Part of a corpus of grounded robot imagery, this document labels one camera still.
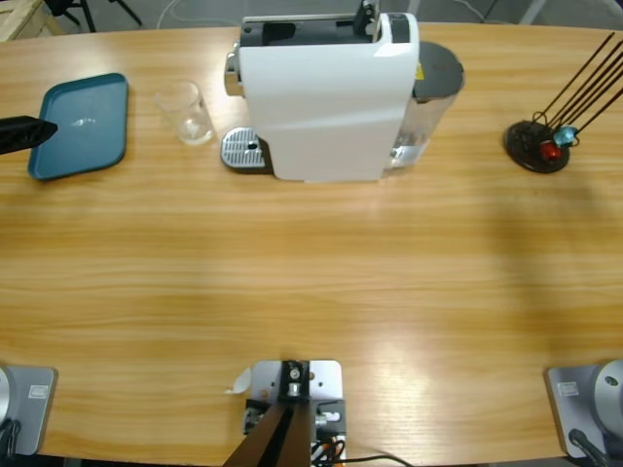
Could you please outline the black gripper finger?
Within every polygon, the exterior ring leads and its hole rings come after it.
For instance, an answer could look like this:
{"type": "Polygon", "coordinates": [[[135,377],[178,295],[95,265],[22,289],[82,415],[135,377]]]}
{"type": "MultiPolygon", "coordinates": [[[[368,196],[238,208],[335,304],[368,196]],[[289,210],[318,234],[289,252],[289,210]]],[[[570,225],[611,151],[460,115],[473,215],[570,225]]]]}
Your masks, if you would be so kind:
{"type": "Polygon", "coordinates": [[[34,117],[3,118],[0,121],[0,154],[38,147],[56,132],[56,124],[34,117]]]}

